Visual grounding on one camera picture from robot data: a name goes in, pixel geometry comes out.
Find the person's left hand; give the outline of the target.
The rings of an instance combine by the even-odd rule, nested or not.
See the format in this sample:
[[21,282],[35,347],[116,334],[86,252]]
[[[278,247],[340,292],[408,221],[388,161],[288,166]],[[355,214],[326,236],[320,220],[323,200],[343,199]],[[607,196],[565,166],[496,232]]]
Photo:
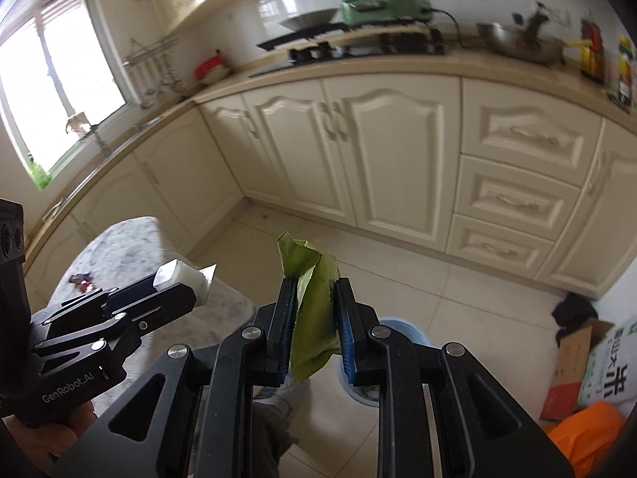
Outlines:
[[40,472],[50,476],[54,459],[68,451],[96,420],[93,402],[85,402],[71,412],[66,424],[28,428],[15,415],[6,417],[3,422],[26,458]]

